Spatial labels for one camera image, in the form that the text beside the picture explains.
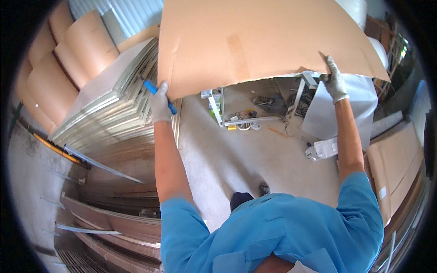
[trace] dark pants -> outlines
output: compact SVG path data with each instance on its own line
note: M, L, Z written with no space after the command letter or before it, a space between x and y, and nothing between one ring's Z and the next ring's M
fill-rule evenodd
M254 199L250 193L234 193L231 198L231 212L246 201Z

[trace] person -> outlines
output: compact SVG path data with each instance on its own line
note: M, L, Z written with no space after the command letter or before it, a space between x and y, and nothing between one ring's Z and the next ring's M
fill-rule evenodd
M338 125L337 208L290 194L253 199L236 193L230 217L210 234L197 212L177 150L168 85L152 97L156 189L161 203L161 257L173 272L367 272L381 249L383 222L364 172L361 141L344 79L330 56L325 85ZM261 185L268 193L268 186Z

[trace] tape mark on cardboard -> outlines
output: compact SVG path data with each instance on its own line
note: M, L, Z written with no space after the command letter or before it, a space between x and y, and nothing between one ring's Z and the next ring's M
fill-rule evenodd
M384 198L386 195L387 195L387 190L385 189L385 187L379 190L378 192L379 200Z
M237 34L234 34L229 36L227 40L234 65L235 76L239 81L245 81L250 79L249 68L247 66L247 60L244 56L243 46L241 45L240 37Z

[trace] white work glove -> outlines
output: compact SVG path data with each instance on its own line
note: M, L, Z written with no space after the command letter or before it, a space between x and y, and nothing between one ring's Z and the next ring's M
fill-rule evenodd
M171 110L168 107L167 98L168 83L162 81L155 95L150 94L150 108L152 109L153 124L158 121L168 121L171 123Z
M333 103L336 104L339 100L348 99L349 95L346 92L343 76L331 56L326 57L326 63L331 69L331 75L322 74L320 79L324 81L326 90L331 95Z

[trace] blue polo shirt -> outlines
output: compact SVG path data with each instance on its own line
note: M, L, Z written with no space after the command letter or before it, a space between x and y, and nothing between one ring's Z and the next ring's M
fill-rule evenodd
M367 272L384 226L365 172L341 184L337 208L290 194L268 194L238 206L209 233L184 199L161 205L161 257L166 273L253 272L272 252L320 273Z

